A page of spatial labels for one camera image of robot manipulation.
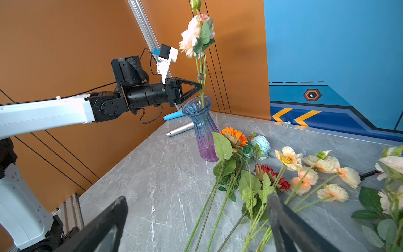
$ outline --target silver cylinder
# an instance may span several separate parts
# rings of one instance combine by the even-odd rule
[[[175,135],[178,135],[179,133],[185,132],[187,130],[193,129],[195,126],[193,125],[193,122],[186,123],[184,125],[181,125],[177,127],[176,129],[172,129],[169,132],[166,133],[167,137],[172,137]]]

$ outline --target blue pen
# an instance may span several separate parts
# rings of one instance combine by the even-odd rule
[[[182,117],[182,116],[184,116],[184,114],[183,114],[182,110],[180,110],[178,112],[175,112],[175,113],[172,113],[172,114],[164,116],[164,121],[174,119],[174,118],[178,118],[178,117]]]

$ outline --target blue rose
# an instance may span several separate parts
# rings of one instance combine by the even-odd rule
[[[251,140],[251,144],[253,144],[254,146],[256,146],[256,145],[259,145],[259,147],[260,147],[260,150],[262,151],[262,153],[264,153],[264,154],[269,154],[269,152],[271,151],[271,146],[270,146],[270,143],[269,143],[269,141],[267,140],[267,138],[265,138],[264,136],[262,136],[262,135],[258,135],[258,136],[256,136],[256,137],[254,137],[254,138],[252,138],[252,140]],[[250,153],[248,153],[248,154],[245,154],[248,158],[251,158],[250,157]],[[261,156],[260,158],[259,158],[259,160],[265,160],[267,157],[266,156]]]

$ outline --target orange gerbera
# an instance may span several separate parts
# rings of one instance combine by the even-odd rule
[[[242,132],[234,130],[231,127],[227,127],[221,131],[221,134],[225,136],[230,142],[233,148],[240,148],[241,146],[246,146],[248,140]]]

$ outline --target blue wall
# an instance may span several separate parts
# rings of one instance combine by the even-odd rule
[[[403,129],[403,1],[265,0],[264,8],[270,100],[352,106],[376,128]],[[327,86],[308,102],[302,85]]]

